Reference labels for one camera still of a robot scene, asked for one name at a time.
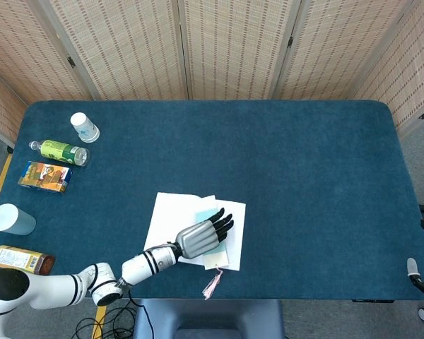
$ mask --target white paper cup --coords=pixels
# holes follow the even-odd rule
[[[36,220],[12,203],[0,205],[0,232],[27,235],[33,232]]]
[[[100,131],[98,127],[89,120],[85,113],[77,112],[72,114],[71,124],[83,142],[92,143],[99,138]]]

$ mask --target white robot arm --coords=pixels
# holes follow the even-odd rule
[[[106,306],[152,275],[176,264],[180,256],[195,258],[216,248],[234,225],[232,215],[221,219],[221,209],[209,219],[182,230],[174,243],[147,249],[122,265],[116,281],[110,265],[98,263],[75,275],[41,276],[10,268],[0,268],[0,339],[11,312],[21,304],[34,309],[53,309],[78,304],[91,293],[98,306]]]

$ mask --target robot finger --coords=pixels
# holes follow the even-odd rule
[[[218,242],[222,242],[224,239],[226,239],[227,236],[228,236],[228,233],[222,234],[221,236],[218,237]]]
[[[216,230],[217,235],[221,236],[222,234],[226,233],[227,231],[229,231],[232,226],[234,226],[234,220],[231,220],[228,224],[220,227],[219,229]]]
[[[232,219],[232,214],[229,214],[226,218],[223,218],[222,220],[219,220],[213,224],[216,230],[226,225],[230,220]]]
[[[216,214],[212,215],[208,220],[212,223],[218,221],[225,214],[225,209],[221,208]]]

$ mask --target pink tassel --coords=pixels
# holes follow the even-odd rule
[[[209,284],[207,284],[206,288],[203,290],[203,296],[205,297],[205,300],[212,297],[213,291],[215,291],[215,287],[220,283],[221,275],[223,274],[223,271],[216,266],[219,274],[215,276],[214,279],[212,279]]]

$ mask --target floor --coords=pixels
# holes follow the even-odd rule
[[[424,124],[401,144],[418,200],[424,204]],[[0,142],[0,171],[6,155],[6,146]],[[123,299],[110,308],[123,307],[125,303]],[[372,304],[348,300],[283,300],[285,333],[289,339],[424,339],[424,323],[416,313],[419,306],[424,307],[424,301]],[[44,311],[24,305],[10,315],[7,335],[12,339],[89,339],[92,326],[84,328],[78,336],[72,335],[77,323],[85,317],[94,318],[95,312],[89,298],[74,307]],[[131,319],[127,317],[121,325],[130,327]]]

